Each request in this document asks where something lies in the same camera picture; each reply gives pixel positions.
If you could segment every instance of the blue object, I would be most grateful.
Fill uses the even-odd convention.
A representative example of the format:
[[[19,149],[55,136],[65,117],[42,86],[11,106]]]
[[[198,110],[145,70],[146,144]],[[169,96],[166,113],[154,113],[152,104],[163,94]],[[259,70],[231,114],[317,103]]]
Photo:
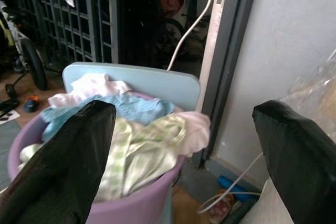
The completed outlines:
[[[29,99],[23,105],[23,110],[28,113],[33,113],[37,110],[37,105],[38,105],[37,101]]]
[[[221,186],[223,186],[225,189],[229,188],[232,185],[232,181],[229,180],[228,178],[224,176],[219,176],[218,182],[220,183]],[[240,186],[235,185],[232,189],[232,192],[238,192],[238,191],[246,191]],[[257,199],[257,196],[254,195],[245,195],[245,194],[235,194],[234,197],[238,199],[241,202],[244,202],[247,199]]]
[[[115,94],[107,97],[95,95],[82,101],[75,107],[47,108],[43,110],[41,117],[43,121],[49,124],[42,134],[42,141],[49,141],[71,116],[93,100],[112,103],[116,107],[117,116],[144,125],[148,125],[154,120],[170,114],[174,109],[173,103],[160,99],[146,100],[127,94]]]

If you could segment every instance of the white wire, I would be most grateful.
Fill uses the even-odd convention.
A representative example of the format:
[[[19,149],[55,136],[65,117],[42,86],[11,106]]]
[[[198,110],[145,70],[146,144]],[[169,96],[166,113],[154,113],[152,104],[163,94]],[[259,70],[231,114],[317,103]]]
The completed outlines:
[[[195,28],[195,26],[198,24],[198,22],[200,22],[200,20],[203,18],[203,16],[205,15],[206,11],[209,9],[211,2],[212,2],[212,0],[208,0],[208,3],[206,4],[204,10],[202,11],[202,13],[198,17],[198,19],[192,24],[192,26],[188,29],[188,31],[183,35],[183,37],[178,42],[178,44],[177,44],[177,46],[175,48],[173,57],[170,60],[169,66],[167,68],[167,71],[170,71],[172,69],[172,66],[174,64],[175,58],[177,56],[177,53],[178,53],[178,51],[179,51],[182,43],[184,42],[185,38],[189,35],[189,33]]]
[[[332,58],[334,58],[335,55],[336,55],[336,49],[334,50],[334,52],[332,52],[332,54],[329,56],[329,58],[327,59],[327,61],[329,61]]]
[[[207,206],[206,208],[204,208],[203,210],[201,210],[204,205],[206,205],[210,200],[212,199],[208,199],[206,202],[204,202],[200,208],[198,209],[197,213],[198,214],[202,214],[204,212],[207,212],[210,208],[212,208],[214,205],[216,205],[218,202],[221,201],[221,199],[223,199],[226,195],[229,194],[229,192],[232,190],[232,188],[241,180],[241,178],[251,169],[251,167],[258,161],[258,159],[260,159],[260,157],[262,156],[262,152],[252,161],[252,163],[248,166],[248,168],[232,183],[232,185],[230,185],[230,187],[218,198],[215,200],[215,202],[213,202],[211,205]]]
[[[210,202],[210,201],[212,201],[212,200],[214,200],[214,199],[220,197],[220,196],[223,195],[223,194],[224,194],[224,193],[222,193],[222,194],[217,194],[216,196],[211,197],[210,199],[208,199],[208,200],[207,200],[206,202],[204,202],[203,204],[205,205],[205,204],[207,204],[208,202]],[[234,194],[243,194],[243,195],[256,195],[256,196],[260,196],[260,195],[261,195],[260,193],[251,193],[251,192],[249,192],[249,191],[233,191],[233,192],[228,193],[228,194],[226,194],[226,195],[229,195],[229,194],[232,194],[232,195],[234,195]]]
[[[0,195],[7,189],[7,187],[0,191]]]

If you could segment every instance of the light blue board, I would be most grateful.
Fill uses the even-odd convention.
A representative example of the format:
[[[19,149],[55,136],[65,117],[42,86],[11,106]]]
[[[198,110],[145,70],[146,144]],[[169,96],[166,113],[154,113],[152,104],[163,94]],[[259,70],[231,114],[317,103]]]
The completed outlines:
[[[110,63],[75,62],[63,71],[67,92],[71,83],[85,73],[106,73],[111,80],[126,82],[134,91],[152,97],[166,99],[185,111],[195,110],[200,85],[198,79],[187,73],[165,71],[155,68]]]

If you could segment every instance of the blue cloth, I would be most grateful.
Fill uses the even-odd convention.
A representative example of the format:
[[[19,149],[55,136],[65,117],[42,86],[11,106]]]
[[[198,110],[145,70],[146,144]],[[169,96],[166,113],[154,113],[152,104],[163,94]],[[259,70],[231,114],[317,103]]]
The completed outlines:
[[[41,117],[43,121],[49,124],[42,134],[42,141],[49,141],[71,116],[93,100],[112,103],[116,107],[117,116],[144,125],[148,125],[154,120],[170,114],[174,109],[173,103],[160,99],[146,100],[127,94],[115,94],[107,97],[95,95],[82,101],[76,107],[47,108],[43,110]]]

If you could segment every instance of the white wall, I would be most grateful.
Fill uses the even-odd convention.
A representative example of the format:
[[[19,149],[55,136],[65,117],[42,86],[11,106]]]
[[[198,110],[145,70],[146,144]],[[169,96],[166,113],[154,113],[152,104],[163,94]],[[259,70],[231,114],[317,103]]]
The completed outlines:
[[[253,107],[286,96],[336,48],[336,0],[254,0],[213,155],[243,171],[260,153]],[[264,160],[248,173],[262,184]]]

